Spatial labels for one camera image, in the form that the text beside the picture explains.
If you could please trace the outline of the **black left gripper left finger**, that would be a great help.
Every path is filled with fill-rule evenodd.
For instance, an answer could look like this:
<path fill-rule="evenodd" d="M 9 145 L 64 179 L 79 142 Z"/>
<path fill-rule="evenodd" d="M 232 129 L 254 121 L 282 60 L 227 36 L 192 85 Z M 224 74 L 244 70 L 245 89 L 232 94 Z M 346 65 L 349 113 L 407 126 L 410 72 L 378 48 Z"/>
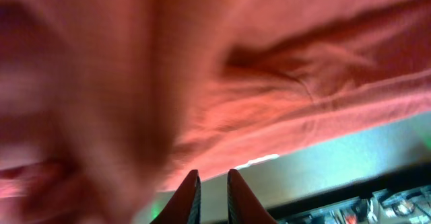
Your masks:
<path fill-rule="evenodd" d="M 201 181 L 198 170 L 191 170 L 151 224 L 200 224 Z"/>

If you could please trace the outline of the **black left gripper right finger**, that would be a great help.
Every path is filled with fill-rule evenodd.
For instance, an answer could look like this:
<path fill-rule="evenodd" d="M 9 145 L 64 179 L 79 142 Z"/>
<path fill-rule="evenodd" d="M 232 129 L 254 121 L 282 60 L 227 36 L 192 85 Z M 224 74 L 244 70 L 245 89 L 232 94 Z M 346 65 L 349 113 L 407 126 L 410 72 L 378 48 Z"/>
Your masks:
<path fill-rule="evenodd" d="M 229 224 L 277 224 L 236 169 L 228 172 L 227 191 Z"/>

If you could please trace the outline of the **red t-shirt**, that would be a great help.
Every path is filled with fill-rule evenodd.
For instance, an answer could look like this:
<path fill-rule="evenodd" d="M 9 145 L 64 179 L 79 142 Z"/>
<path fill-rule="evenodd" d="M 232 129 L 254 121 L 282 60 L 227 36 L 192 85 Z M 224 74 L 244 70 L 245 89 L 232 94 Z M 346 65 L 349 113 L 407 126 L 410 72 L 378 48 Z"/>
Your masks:
<path fill-rule="evenodd" d="M 129 223 L 430 109 L 430 0 L 1 0 L 1 222 Z"/>

